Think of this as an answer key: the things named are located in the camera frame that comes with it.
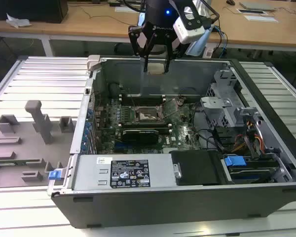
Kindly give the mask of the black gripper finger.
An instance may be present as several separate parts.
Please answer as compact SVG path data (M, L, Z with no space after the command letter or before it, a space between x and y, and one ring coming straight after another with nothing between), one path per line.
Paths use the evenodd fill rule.
M153 24L144 24L143 26L129 26L128 36L132 45L134 54L144 58L144 73L148 72L148 57L156 44L157 34L153 29ZM146 37L144 47L140 47L138 39L140 34Z
M181 58L186 52L186 44L182 44L180 42L178 47L176 49L173 49L172 47L173 41L174 41L173 35L167 34L165 36L165 45L167 49L167 54L166 54L166 60L164 64L164 73L167 73L169 71L171 60L174 60L176 58Z

